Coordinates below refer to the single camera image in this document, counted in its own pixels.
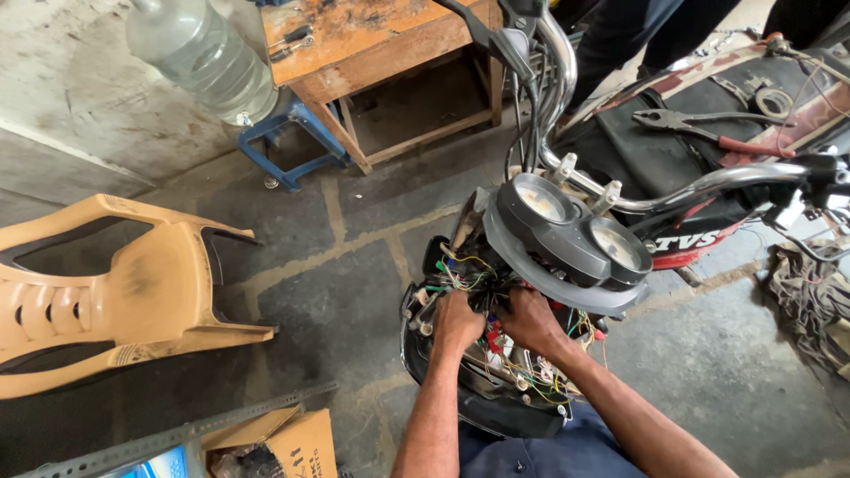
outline motorcycle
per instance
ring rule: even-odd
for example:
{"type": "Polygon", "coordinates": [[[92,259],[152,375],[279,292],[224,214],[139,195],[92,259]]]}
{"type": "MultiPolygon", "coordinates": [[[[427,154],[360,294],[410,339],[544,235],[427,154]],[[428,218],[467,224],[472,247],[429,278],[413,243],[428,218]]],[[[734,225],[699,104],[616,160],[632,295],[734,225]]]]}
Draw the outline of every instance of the motorcycle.
{"type": "Polygon", "coordinates": [[[540,291],[587,347],[608,332],[607,319],[622,320],[649,294],[650,271],[688,266],[746,221],[763,221],[818,261],[850,253],[789,232],[802,216],[850,219],[850,69],[829,51],[798,52],[771,36],[589,105],[553,141],[577,72],[547,5],[500,0],[507,26],[490,31],[457,1],[434,1],[507,68],[518,120],[517,90],[530,102],[507,153],[507,182],[476,190],[453,237],[431,240],[426,278],[399,309],[402,362],[420,383],[437,299],[466,290],[486,314],[484,335],[462,359],[460,418],[495,435],[549,437],[581,394],[501,330],[511,287],[540,291]],[[543,58],[539,71],[532,54],[543,58]],[[510,166],[514,152],[520,166],[510,166]]]}

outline beige plastic chair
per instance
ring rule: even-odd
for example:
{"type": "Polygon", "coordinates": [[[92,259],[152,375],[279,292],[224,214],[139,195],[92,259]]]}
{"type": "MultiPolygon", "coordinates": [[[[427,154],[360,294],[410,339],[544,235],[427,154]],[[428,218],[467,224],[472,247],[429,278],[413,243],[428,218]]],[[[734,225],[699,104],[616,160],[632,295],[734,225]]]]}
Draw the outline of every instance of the beige plastic chair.
{"type": "Polygon", "coordinates": [[[54,370],[0,374],[0,398],[50,390],[156,358],[262,342],[275,334],[277,327],[223,322],[213,307],[213,283],[220,282],[221,273],[214,249],[213,257],[208,254],[207,237],[256,243],[251,230],[98,194],[0,229],[0,253],[9,255],[12,248],[41,240],[67,242],[66,236],[89,235],[91,226],[103,229],[116,218],[154,227],[116,252],[106,274],[51,276],[0,264],[0,367],[53,347],[115,344],[54,370]]]}

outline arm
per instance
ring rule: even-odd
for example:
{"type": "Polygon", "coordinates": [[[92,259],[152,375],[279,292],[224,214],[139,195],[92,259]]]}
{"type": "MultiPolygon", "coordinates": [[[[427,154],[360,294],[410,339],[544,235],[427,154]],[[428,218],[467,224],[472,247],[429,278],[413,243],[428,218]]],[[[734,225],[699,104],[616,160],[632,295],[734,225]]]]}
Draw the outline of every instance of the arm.
{"type": "Polygon", "coordinates": [[[457,369],[463,351],[484,331],[485,318],[472,312],[467,294],[452,291],[437,303],[428,372],[407,421],[392,478],[460,475],[457,448],[457,369]]]}
{"type": "Polygon", "coordinates": [[[506,333],[523,347],[543,354],[579,387],[644,473],[654,478],[737,476],[705,445],[570,340],[537,291],[513,289],[511,304],[514,316],[502,320],[506,333]]]}

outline water bottle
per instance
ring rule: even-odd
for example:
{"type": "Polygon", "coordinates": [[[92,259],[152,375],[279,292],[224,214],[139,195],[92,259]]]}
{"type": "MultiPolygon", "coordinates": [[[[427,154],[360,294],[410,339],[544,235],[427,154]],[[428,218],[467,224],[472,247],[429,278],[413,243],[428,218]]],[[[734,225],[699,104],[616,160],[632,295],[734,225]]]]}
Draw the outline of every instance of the water bottle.
{"type": "Polygon", "coordinates": [[[277,101],[271,71],[207,0],[130,1],[133,56],[224,122],[244,125],[268,116],[277,101]]]}

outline blue shirt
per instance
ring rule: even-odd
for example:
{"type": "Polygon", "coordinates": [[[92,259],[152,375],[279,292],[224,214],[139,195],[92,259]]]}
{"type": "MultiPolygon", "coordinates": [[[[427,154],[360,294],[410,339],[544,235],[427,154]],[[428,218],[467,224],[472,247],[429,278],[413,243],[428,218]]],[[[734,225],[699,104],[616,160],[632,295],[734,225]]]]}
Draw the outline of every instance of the blue shirt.
{"type": "Polygon", "coordinates": [[[458,436],[461,476],[646,478],[592,407],[575,405],[573,416],[550,440],[514,438],[488,443],[479,430],[470,432],[471,425],[462,425],[458,436]]]}

